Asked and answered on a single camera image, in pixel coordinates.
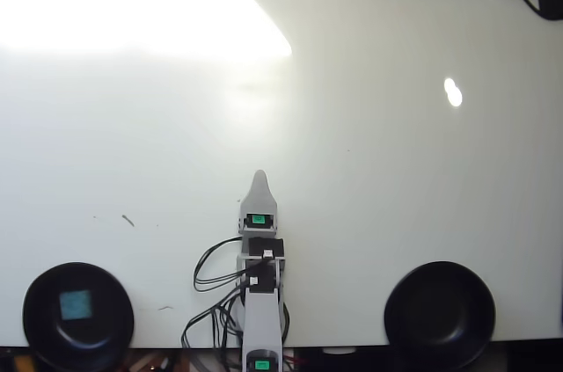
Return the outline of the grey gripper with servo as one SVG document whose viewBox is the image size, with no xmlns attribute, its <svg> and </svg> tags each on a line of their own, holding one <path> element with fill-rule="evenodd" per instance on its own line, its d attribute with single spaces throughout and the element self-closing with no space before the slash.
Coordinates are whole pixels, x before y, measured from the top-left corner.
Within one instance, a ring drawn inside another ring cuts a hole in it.
<svg viewBox="0 0 563 372">
<path fill-rule="evenodd" d="M 238 219 L 239 234 L 246 232 L 275 234 L 277 232 L 277 215 L 273 213 L 262 213 L 277 211 L 277 202 L 271 194 L 267 175 L 263 170 L 257 170 L 254 173 L 250 190 L 241 200 L 240 211 Z"/>
</svg>

